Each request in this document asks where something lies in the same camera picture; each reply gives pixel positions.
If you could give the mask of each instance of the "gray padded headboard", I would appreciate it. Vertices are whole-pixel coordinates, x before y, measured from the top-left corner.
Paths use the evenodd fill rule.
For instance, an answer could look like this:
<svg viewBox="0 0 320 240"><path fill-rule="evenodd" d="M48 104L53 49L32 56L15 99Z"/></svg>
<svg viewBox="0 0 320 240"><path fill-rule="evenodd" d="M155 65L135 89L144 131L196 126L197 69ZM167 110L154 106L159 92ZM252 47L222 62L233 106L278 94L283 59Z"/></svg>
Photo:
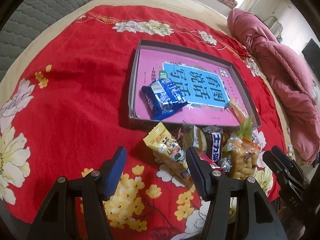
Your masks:
<svg viewBox="0 0 320 240"><path fill-rule="evenodd" d="M42 31L91 0L24 0L0 31L0 81Z"/></svg>

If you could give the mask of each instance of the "blue snack wrapper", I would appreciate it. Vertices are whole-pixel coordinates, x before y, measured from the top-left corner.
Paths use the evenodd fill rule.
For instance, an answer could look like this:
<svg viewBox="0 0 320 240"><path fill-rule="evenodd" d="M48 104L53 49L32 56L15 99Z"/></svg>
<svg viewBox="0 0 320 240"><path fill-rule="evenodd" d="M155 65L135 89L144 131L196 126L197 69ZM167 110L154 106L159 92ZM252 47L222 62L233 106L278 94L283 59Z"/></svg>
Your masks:
<svg viewBox="0 0 320 240"><path fill-rule="evenodd" d="M169 78L156 79L149 86L143 86L141 91L146 94L154 120L163 120L188 104L179 88Z"/></svg>

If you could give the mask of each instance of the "snack pile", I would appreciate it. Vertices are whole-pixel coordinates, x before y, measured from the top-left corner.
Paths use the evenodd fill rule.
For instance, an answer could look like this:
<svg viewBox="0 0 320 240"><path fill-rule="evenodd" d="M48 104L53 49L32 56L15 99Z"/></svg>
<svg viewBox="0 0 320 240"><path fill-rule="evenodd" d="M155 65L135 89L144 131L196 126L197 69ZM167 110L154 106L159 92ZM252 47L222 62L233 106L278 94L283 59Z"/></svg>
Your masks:
<svg viewBox="0 0 320 240"><path fill-rule="evenodd" d="M149 86L143 86L141 91L146 95L154 120L165 119L188 104L170 79L156 79ZM224 132L217 125L198 127L185 122L170 132L160 122L143 141L187 187L193 185L186 161L189 147L194 147L200 159L208 162L212 169L233 179L253 176L261 149L251 141L252 117L236 98L232 98L226 107L233 110L240 122L232 133Z"/></svg>
<svg viewBox="0 0 320 240"><path fill-rule="evenodd" d="M143 141L187 187L191 187L193 182L186 162L189 147L194 147L200 159L207 161L212 169L231 178L253 176L261 149L244 137L249 134L248 130L252 131L250 117L231 134L216 125L200 128L186 123L170 133L160 122Z"/></svg>

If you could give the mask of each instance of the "barcode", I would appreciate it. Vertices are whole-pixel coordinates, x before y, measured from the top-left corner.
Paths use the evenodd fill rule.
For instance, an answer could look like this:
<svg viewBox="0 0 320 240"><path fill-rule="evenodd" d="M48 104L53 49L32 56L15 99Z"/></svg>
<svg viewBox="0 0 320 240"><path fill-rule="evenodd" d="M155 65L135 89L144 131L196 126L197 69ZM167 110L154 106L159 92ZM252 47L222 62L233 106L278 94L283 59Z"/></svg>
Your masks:
<svg viewBox="0 0 320 240"><path fill-rule="evenodd" d="M156 82L152 83L151 84L151 89L155 94L164 92L164 89L163 89L163 87L162 87L162 85L160 84L159 81L156 81Z"/></svg>

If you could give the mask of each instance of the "metal screw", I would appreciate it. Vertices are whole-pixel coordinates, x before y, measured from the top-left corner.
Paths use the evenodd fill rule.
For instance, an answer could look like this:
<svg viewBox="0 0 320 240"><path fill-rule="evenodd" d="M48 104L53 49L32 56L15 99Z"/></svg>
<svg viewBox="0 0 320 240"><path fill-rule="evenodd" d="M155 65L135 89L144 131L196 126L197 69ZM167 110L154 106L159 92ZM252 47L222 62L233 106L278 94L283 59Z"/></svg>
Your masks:
<svg viewBox="0 0 320 240"><path fill-rule="evenodd" d="M60 177L58 178L58 183L63 183L66 181L66 178L65 177Z"/></svg>
<svg viewBox="0 0 320 240"><path fill-rule="evenodd" d="M97 177L99 175L100 175L100 171L98 171L98 170L94 170L91 172L91 176L93 176L93 177Z"/></svg>
<svg viewBox="0 0 320 240"><path fill-rule="evenodd" d="M221 176L221 171L213 171L212 175L216 176L216 177L220 177Z"/></svg>
<svg viewBox="0 0 320 240"><path fill-rule="evenodd" d="M256 179L254 177L248 177L247 180L250 182L250 183L255 183L256 182Z"/></svg>

